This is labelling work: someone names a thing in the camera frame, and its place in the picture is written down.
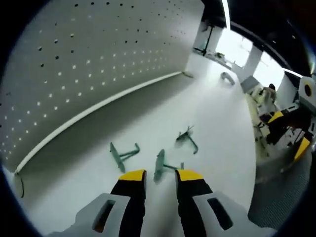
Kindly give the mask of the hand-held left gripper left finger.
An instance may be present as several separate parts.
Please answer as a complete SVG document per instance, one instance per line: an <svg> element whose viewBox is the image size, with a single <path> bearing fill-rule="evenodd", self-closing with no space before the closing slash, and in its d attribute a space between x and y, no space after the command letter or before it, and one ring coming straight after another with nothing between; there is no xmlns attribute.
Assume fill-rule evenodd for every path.
<svg viewBox="0 0 316 237"><path fill-rule="evenodd" d="M120 176L110 193L103 193L82 208L75 222L49 237L139 237L145 216L144 169Z"/></svg>

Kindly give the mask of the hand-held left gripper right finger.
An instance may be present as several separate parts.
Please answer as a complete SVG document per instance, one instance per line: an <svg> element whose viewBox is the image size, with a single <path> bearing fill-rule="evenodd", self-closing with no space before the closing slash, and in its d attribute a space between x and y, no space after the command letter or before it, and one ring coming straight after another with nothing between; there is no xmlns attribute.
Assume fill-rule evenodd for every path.
<svg viewBox="0 0 316 237"><path fill-rule="evenodd" d="M215 193L193 170L175 170L178 213L186 237L260 237L260 227L249 221L237 203Z"/></svg>

